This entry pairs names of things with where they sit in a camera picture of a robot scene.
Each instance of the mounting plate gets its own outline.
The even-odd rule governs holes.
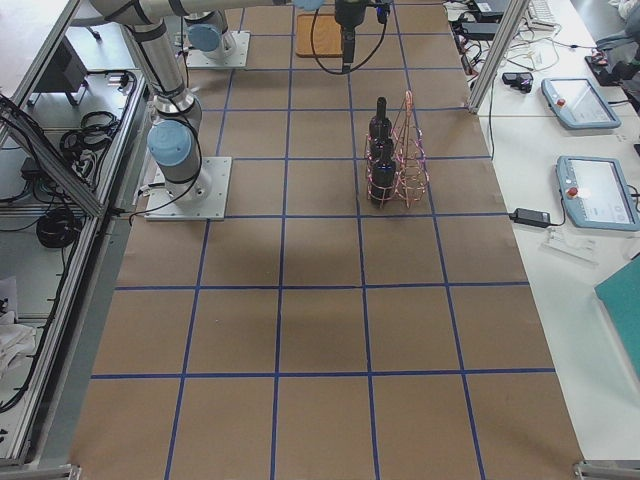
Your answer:
[[[198,200],[181,202],[178,200],[166,207],[145,214],[147,220],[224,220],[231,177],[231,157],[204,157],[202,169],[209,174],[211,186],[209,195]],[[160,169],[156,173],[154,182],[164,182],[164,175]],[[169,203],[171,197],[164,188],[151,191],[147,209],[152,210]]]
[[[187,67],[194,70],[228,70],[230,68],[245,68],[249,55],[249,32],[231,32],[236,41],[236,51],[222,61],[206,57],[200,50],[191,50],[187,56]]]

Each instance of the wooden board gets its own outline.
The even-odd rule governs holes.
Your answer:
[[[299,57],[313,57],[311,49],[312,13],[298,15],[296,34],[296,55]],[[313,32],[313,45],[318,57],[331,58],[342,56],[342,38],[340,25],[336,23],[333,14],[321,13],[316,19]]]

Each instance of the keyboard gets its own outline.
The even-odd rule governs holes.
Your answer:
[[[547,0],[531,0],[524,19],[532,30],[553,30],[558,24]]]

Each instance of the teal panel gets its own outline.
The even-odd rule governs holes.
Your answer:
[[[620,339],[640,376],[640,258],[596,287]]]

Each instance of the metal bracket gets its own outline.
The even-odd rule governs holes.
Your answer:
[[[209,194],[198,200],[171,202],[164,188],[152,190],[149,195],[148,210],[161,207],[154,212],[145,214],[148,220],[223,220],[227,207],[227,194],[229,192],[229,178],[231,177],[231,157],[204,157],[202,159],[202,169],[211,178]],[[157,183],[164,182],[164,176],[160,169],[153,180]]]
[[[640,479],[638,462],[580,462],[574,466],[574,473],[580,480],[637,480]],[[632,468],[624,468],[629,463]]]
[[[187,56],[187,67],[194,70],[228,70],[230,68],[245,68],[249,55],[249,32],[231,32],[236,41],[236,51],[222,61],[206,57],[200,50],[191,50]]]
[[[0,480],[80,480],[82,473],[76,465],[64,465],[43,470],[14,470],[0,473]]]

